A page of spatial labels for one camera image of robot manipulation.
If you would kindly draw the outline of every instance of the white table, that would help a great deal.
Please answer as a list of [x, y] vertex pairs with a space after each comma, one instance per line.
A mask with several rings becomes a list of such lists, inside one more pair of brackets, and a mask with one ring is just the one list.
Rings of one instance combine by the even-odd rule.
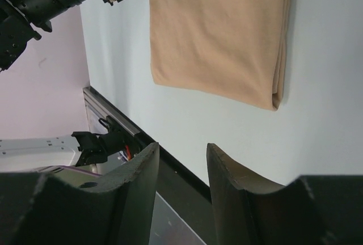
[[91, 85], [206, 183], [208, 142], [283, 184], [363, 174], [363, 0], [292, 2], [277, 112], [155, 85], [149, 0], [82, 5]]

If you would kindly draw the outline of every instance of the brown fabric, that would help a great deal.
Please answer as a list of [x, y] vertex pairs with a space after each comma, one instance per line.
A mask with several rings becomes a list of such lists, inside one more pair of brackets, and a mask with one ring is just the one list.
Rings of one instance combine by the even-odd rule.
[[276, 110], [289, 1], [150, 0], [155, 83]]

